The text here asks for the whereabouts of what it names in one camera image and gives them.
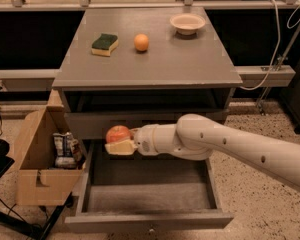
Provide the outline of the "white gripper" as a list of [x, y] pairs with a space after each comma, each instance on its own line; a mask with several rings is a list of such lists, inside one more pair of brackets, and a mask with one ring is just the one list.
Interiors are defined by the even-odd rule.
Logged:
[[146, 125], [141, 128], [130, 129], [130, 132], [134, 134], [134, 141], [126, 139], [107, 143], [105, 145], [106, 151], [110, 155], [126, 156], [132, 155], [137, 150], [141, 155], [155, 156], [157, 154], [153, 142], [155, 128], [155, 125]]

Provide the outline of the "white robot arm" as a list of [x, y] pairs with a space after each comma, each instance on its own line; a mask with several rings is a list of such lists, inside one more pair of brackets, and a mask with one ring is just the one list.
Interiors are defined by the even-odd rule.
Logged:
[[197, 114], [183, 115], [174, 124], [113, 126], [106, 133], [105, 148], [111, 155], [170, 154], [194, 161], [217, 150], [300, 192], [299, 144], [233, 129]]

